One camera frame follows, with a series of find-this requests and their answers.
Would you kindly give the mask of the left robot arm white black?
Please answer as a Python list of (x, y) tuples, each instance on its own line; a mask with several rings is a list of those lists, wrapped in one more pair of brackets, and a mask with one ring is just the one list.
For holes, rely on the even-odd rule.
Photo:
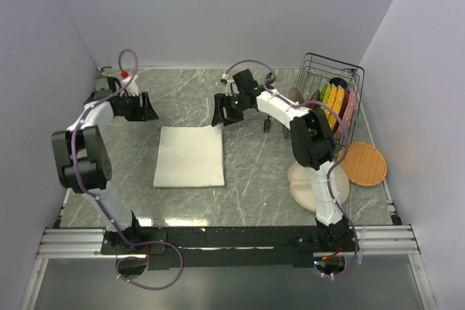
[(106, 86), (95, 89), (84, 102), (77, 120), (51, 135), (54, 161), (61, 185), (90, 202), (109, 232), (121, 231), (119, 246), (136, 253), (144, 245), (144, 235), (135, 229), (135, 215), (111, 183), (113, 167), (102, 132), (114, 118), (145, 122), (157, 120), (158, 114), (134, 78), (104, 81)]

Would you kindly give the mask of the white cloth napkin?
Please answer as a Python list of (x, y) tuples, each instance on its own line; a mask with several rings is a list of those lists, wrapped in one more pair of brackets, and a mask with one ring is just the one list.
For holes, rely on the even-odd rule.
[(156, 188), (223, 187), (223, 128), (161, 128), (153, 186)]

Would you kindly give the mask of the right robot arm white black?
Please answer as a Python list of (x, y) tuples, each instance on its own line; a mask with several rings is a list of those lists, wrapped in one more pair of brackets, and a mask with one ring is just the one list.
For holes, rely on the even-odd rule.
[(214, 95), (211, 125), (238, 123), (243, 120), (244, 111), (254, 109), (279, 121), (290, 131), (294, 159), (306, 170), (313, 190), (317, 225), (325, 227), (318, 232), (318, 243), (324, 250), (335, 250), (344, 239), (338, 227), (351, 225), (332, 176), (337, 166), (334, 160), (336, 143), (325, 111), (332, 115), (336, 112), (319, 101), (313, 102), (319, 107), (312, 109), (304, 102), (293, 102), (272, 86), (274, 81), (272, 71), (263, 83), (254, 80), (249, 69), (236, 73), (227, 81), (230, 87)]

